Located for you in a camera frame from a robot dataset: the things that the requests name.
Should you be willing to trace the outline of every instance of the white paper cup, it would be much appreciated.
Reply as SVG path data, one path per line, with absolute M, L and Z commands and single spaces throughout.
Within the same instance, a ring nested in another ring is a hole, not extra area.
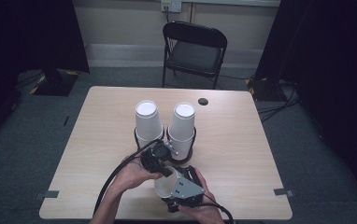
M 163 135 L 164 135 L 164 128 L 162 128 L 162 131 L 159 134 L 159 136 L 154 138 L 154 139 L 152 139 L 152 140 L 161 139 Z M 140 148 L 144 147 L 146 144 L 148 144 L 150 141 L 152 141 L 152 140 L 143 139 L 140 136 L 138 136 L 137 130 L 136 130 L 136 137 L 137 137 L 137 142 L 138 142 L 138 145 L 140 146 Z
M 173 111 L 169 127 L 171 136 L 179 141 L 185 141 L 193 136 L 195 109 L 187 102 L 178 103 Z
M 164 127 L 158 115 L 158 108 L 153 101 L 145 100 L 136 105 L 136 134 L 145 140 L 158 138 Z
M 175 151 L 177 151 L 178 153 L 177 155 L 172 153 L 172 158 L 176 161 L 185 160 L 188 157 L 188 153 L 190 152 L 191 146 L 193 144 L 194 131 L 190 139 L 187 139 L 185 141 L 179 141 L 170 134 L 170 127 L 167 130 L 170 138 L 170 143 L 172 144 L 173 149 L 175 149 Z
M 181 178 L 181 173 L 175 168 L 165 166 L 165 169 L 169 169 L 173 174 L 168 177 L 162 176 L 154 181 L 155 192 L 161 198 L 169 198 L 175 189 L 178 179 Z

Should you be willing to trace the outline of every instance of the wall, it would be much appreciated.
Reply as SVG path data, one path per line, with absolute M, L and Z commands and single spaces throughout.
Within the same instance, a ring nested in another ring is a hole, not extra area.
M 162 46 L 166 23 L 159 1 L 74 0 L 79 27 L 87 44 Z M 277 7 L 182 3 L 171 21 L 189 21 L 220 29 L 228 50 L 263 49 Z

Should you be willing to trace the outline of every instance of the black curtain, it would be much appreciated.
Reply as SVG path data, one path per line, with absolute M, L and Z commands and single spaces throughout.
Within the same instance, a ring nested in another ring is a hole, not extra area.
M 324 141 L 357 178 L 357 0 L 282 0 L 259 66 L 257 78 L 298 83 Z
M 61 68 L 89 73 L 71 0 L 0 0 L 0 106 L 20 72 Z

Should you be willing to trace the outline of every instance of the black folding chair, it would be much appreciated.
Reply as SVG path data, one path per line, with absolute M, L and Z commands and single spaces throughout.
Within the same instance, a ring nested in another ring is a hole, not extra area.
M 219 30 L 185 21 L 172 21 L 164 26 L 164 87 L 166 68 L 214 78 L 216 89 L 227 38 Z

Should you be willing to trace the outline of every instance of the wooden table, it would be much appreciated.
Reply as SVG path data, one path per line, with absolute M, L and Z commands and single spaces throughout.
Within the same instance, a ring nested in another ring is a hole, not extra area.
M 207 98 L 208 105 L 199 105 Z M 194 105 L 197 136 L 189 164 L 198 167 L 217 202 L 235 220 L 290 219 L 292 210 L 251 95 L 246 91 L 93 87 L 79 113 L 40 216 L 90 219 L 105 181 L 121 160 L 136 151 L 135 107 L 142 100 L 158 106 L 166 128 L 179 102 Z M 125 192 L 117 219 L 191 219 L 167 212 L 153 180 Z

